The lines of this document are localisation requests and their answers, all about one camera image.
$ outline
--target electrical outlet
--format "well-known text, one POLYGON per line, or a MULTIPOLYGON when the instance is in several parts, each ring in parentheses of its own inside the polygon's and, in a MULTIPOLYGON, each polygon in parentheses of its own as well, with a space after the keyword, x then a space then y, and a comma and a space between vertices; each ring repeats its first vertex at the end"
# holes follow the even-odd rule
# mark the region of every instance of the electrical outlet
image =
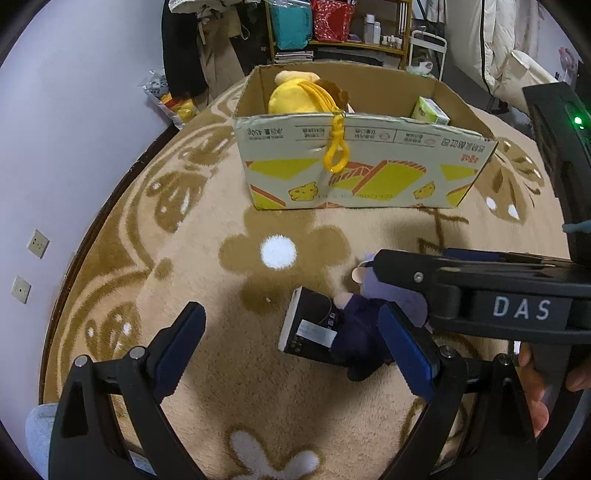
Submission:
POLYGON ((31 241, 29 242, 28 249, 39 258, 43 258, 43 254, 45 253, 45 250, 47 250, 47 245, 49 245, 47 237, 39 230, 35 230, 33 238, 31 238, 31 241))
POLYGON ((12 286, 12 296, 16 297, 21 303, 27 303, 29 292, 31 291, 31 284, 22 277, 14 279, 14 285, 12 286))

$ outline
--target beige rug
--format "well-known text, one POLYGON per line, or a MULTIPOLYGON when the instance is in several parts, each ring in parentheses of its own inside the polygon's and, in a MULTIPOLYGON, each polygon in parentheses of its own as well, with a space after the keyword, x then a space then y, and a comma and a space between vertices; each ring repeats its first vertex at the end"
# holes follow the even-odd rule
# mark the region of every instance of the beige rug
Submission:
MULTIPOLYGON (((190 300, 205 336, 163 409, 206 475, 220 479, 375 479, 420 411, 395 366, 360 384, 338 367, 277 351, 300 285, 335 294, 380 248, 446 247, 567 257, 562 217, 535 144, 477 114, 498 153, 456 210, 259 212, 244 182, 230 115, 241 85, 185 127, 121 197, 76 279, 50 351, 45 401, 56 401, 74 358, 146 345, 190 300), (266 239, 290 239, 294 259, 265 265, 266 239)), ((442 334, 464 355, 491 358, 492 340, 442 334)), ((126 412, 116 405, 133 443, 126 412)), ((454 438, 466 411, 457 418, 454 438)), ((450 439, 448 449, 454 444, 450 439)))

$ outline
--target white wall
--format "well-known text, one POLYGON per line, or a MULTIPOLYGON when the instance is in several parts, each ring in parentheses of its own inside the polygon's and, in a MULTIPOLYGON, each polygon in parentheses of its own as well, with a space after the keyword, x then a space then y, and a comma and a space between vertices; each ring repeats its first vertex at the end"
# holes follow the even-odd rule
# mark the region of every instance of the white wall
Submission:
POLYGON ((564 31, 560 28, 556 20, 548 13, 545 8, 540 9, 543 18, 540 19, 540 33, 539 33, 539 49, 537 62, 545 68, 549 74, 554 76, 556 72, 562 74, 562 67, 560 66, 560 55, 558 49, 565 47, 570 49, 576 60, 580 60, 580 56, 574 49, 573 44, 566 36, 564 31))
POLYGON ((423 14, 421 13, 421 9, 418 6, 418 2, 421 2, 421 5, 427 12, 427 0, 413 0, 413 18, 420 18, 423 19, 423 14))
POLYGON ((27 455, 41 353, 90 223, 167 123, 137 84, 162 66, 163 0, 51 0, 0 67, 0 419, 27 455), (50 240, 27 250, 35 228, 50 240), (31 285, 26 305, 10 295, 31 285))

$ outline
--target teal bag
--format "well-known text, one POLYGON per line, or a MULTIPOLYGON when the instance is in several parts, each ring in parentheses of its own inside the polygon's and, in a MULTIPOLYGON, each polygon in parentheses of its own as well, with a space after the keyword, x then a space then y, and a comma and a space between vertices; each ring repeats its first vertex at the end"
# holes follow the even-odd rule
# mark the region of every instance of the teal bag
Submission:
POLYGON ((302 7, 271 8, 271 24, 280 50, 298 50, 312 39, 312 7, 302 2, 302 7))

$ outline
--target human hand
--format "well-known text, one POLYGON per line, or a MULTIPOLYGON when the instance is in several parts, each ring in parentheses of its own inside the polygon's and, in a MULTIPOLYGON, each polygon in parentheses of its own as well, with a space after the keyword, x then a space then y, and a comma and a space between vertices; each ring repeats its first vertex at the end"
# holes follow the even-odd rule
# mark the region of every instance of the human hand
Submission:
MULTIPOLYGON (((537 437, 548 425, 550 414, 548 407, 542 403, 547 386, 544 383, 544 377, 534 368, 531 347, 528 343, 521 344, 519 366, 521 367, 519 378, 525 391, 527 406, 530 409, 534 436, 537 437)), ((591 357, 567 375, 566 388, 571 392, 591 388, 591 357)))

